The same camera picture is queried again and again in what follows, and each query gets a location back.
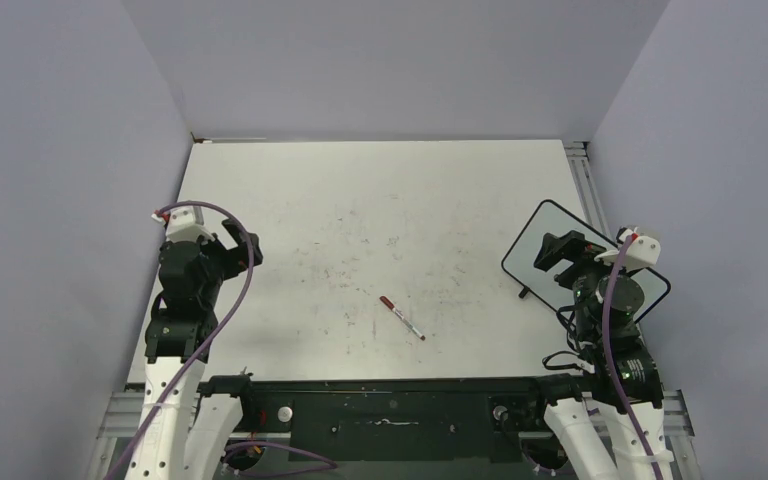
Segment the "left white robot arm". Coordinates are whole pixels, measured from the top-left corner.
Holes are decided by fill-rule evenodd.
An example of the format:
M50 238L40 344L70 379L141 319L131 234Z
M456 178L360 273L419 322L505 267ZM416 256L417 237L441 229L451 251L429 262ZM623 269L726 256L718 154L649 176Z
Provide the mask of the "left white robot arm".
M210 348L239 308L240 293L223 318L215 313L223 284L250 276L261 264L259 238L237 221L222 226L235 242L227 248L197 220L169 216L159 251L161 289L144 333L145 388L139 425L122 459L128 479L181 479L189 415L209 361Z

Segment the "red marker cap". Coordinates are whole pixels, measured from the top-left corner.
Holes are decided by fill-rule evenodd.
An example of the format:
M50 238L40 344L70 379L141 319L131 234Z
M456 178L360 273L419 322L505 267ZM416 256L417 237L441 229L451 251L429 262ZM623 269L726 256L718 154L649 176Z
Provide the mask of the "red marker cap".
M390 310L395 311L396 307L393 302L386 296L380 296L379 300Z

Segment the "white marker pen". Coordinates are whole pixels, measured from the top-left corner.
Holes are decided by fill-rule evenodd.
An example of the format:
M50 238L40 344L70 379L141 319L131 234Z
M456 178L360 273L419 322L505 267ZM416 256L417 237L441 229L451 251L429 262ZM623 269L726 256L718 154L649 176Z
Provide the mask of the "white marker pen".
M395 316L396 316L396 317L397 317L397 318L400 320L400 322L401 322L401 323L402 323L402 324L403 324L403 325L404 325L404 326L405 326L405 327L406 327L408 330L410 330L410 331L411 331L411 333L412 333L413 335L415 335L415 336L416 336L416 337L417 337L419 340L421 340L421 341L425 341L425 340L426 340L426 336L425 336L425 335L424 335L424 334L423 334L423 333L422 333L422 332L421 332L421 331L418 329L418 327L417 327L417 326L416 326L414 323L412 323L412 322L411 322L411 321L410 321L410 320L409 320L409 319L408 319L408 318L405 316L405 314L404 314L404 313L403 313L401 310L399 310L399 309L397 308L397 306L396 306L396 305L395 305L395 307L396 307L396 310L395 310L395 311L390 311L388 308L387 308L387 309L388 309L388 310L389 310L389 311L390 311L392 314L394 314L394 315L395 315Z

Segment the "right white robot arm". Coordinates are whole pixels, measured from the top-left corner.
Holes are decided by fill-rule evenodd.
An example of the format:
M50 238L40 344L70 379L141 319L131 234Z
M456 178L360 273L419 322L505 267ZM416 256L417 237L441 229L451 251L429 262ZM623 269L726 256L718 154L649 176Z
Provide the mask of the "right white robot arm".
M656 265L662 247L632 226L617 240L606 248L578 231L547 233L533 263L542 271L571 263L555 278L573 294L564 326L611 444L604 445L576 389L534 393L525 411L533 425L552 430L582 479L669 479L675 457L664 438L663 387L636 323L646 295L634 277Z

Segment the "small black-framed whiteboard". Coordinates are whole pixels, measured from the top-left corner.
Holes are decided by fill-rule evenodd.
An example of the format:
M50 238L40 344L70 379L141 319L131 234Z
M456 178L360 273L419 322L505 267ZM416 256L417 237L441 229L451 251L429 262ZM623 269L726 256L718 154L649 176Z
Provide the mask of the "small black-framed whiteboard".
M592 246L594 256L615 250L616 241L598 232L583 219L552 199L539 203L501 261L502 270L519 283L522 296L528 294L557 311L575 298L574 279L565 272L585 255L572 252L562 238L576 232L582 244Z

